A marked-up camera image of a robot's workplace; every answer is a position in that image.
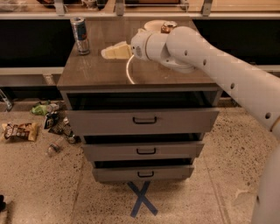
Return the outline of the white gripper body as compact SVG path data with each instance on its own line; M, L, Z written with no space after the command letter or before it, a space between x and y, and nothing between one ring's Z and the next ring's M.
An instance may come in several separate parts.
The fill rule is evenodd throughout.
M131 39L131 49L134 56L140 60L149 60L146 52L146 46L148 43L148 39L151 36L150 31L139 31L132 39Z

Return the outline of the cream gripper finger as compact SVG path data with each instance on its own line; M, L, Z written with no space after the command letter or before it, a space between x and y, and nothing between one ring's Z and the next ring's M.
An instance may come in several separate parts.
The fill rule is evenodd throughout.
M116 43L115 45L113 45L113 47L114 49L121 49L121 48L130 49L130 45L126 41L121 41L119 43Z
M132 52L131 49L114 49L113 46L110 46L101 51L101 56L106 60L126 60L132 56Z

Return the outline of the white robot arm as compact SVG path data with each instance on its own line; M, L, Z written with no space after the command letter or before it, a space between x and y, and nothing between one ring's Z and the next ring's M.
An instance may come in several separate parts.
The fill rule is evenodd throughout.
M101 56L135 56L181 73L198 68L280 138L280 78L217 49L190 27L178 26L168 33L141 29L129 43L109 46L101 51ZM280 224L280 146L265 165L251 224Z

